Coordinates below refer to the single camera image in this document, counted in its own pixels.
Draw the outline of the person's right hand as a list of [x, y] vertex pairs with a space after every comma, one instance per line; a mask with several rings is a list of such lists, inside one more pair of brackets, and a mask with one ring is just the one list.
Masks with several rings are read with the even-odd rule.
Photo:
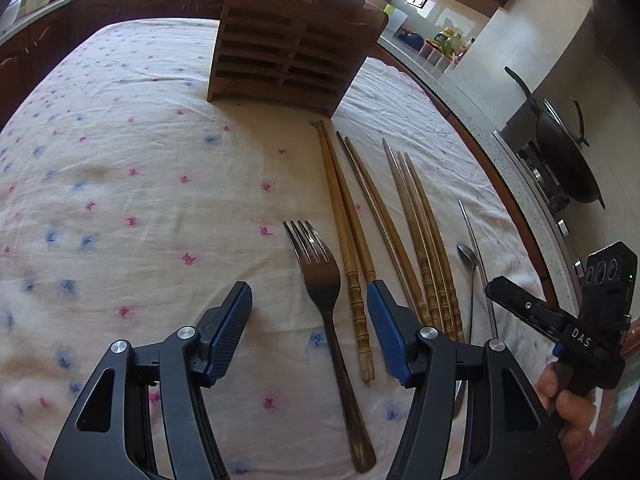
[[540, 374], [535, 390], [544, 408], [555, 402], [555, 413], [567, 424], [560, 441], [570, 464], [572, 477], [578, 479], [588, 467], [588, 454], [593, 445], [590, 427], [597, 414], [597, 407], [591, 400], [560, 390], [560, 378], [552, 364], [547, 365]]

